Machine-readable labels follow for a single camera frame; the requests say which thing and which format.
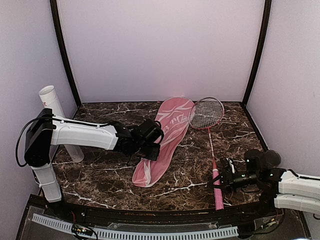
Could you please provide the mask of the pink racket bag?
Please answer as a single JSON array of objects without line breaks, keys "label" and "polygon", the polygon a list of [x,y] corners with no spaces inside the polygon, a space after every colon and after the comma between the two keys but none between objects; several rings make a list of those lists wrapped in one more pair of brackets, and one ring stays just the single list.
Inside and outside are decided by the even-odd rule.
[{"label": "pink racket bag", "polygon": [[156,161],[142,158],[137,164],[132,176],[136,187],[152,187],[165,174],[177,146],[187,133],[193,106],[194,103],[185,97],[172,97],[161,104],[155,117],[164,132],[160,152]]}]

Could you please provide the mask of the red badminton racket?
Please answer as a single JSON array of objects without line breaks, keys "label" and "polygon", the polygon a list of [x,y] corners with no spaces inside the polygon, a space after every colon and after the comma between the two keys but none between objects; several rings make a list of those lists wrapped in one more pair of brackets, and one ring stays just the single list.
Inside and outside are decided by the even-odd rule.
[{"label": "red badminton racket", "polygon": [[[212,177],[214,178],[214,172],[219,174],[219,170],[216,163],[215,157],[215,150],[211,135],[211,127],[220,123],[222,118],[224,117],[225,109],[223,104],[215,97],[205,97],[198,100],[192,107],[188,121],[192,128],[198,130],[207,129],[209,143],[210,143],[210,150],[212,155]],[[223,203],[223,195],[221,189],[215,189],[214,191],[214,200],[215,200],[215,209],[216,210],[223,210],[224,203]]]}]

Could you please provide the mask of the white shuttlecock tube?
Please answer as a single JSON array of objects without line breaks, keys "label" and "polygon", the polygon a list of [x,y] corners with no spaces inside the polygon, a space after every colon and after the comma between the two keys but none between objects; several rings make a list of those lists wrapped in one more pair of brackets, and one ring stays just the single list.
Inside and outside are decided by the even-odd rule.
[{"label": "white shuttlecock tube", "polygon": [[[66,119],[65,114],[56,93],[55,87],[53,85],[45,86],[38,92],[38,94],[43,106],[45,108],[51,109],[52,113],[61,120],[55,121],[55,123],[57,123],[57,128],[53,131],[53,136],[58,137],[58,133],[60,132],[62,127],[67,126],[67,123],[64,122],[64,120]],[[65,144],[64,147],[66,148],[66,151],[68,152],[74,163],[80,163],[84,160],[85,156],[78,145]]]}]

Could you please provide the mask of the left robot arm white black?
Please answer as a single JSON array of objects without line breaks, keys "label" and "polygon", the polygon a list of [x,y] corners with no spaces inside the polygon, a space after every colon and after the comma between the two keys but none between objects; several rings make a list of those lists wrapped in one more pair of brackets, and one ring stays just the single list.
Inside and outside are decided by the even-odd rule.
[{"label": "left robot arm white black", "polygon": [[51,146],[93,147],[156,161],[165,135],[157,120],[146,119],[132,126],[118,121],[93,123],[64,118],[44,108],[25,124],[19,133],[22,136],[25,136],[26,165],[34,171],[51,210],[58,217],[67,218],[71,208],[62,200],[63,193],[50,160]]}]

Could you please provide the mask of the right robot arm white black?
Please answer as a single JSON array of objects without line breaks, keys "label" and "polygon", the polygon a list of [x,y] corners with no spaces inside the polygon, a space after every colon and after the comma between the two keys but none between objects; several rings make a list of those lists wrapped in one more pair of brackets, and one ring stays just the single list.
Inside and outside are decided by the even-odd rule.
[{"label": "right robot arm white black", "polygon": [[320,214],[320,178],[280,168],[280,155],[274,150],[250,149],[244,153],[246,168],[239,171],[232,158],[224,162],[222,171],[213,168],[212,187],[215,206],[222,209],[222,191],[256,185],[261,192],[255,213],[266,217],[274,208]]}]

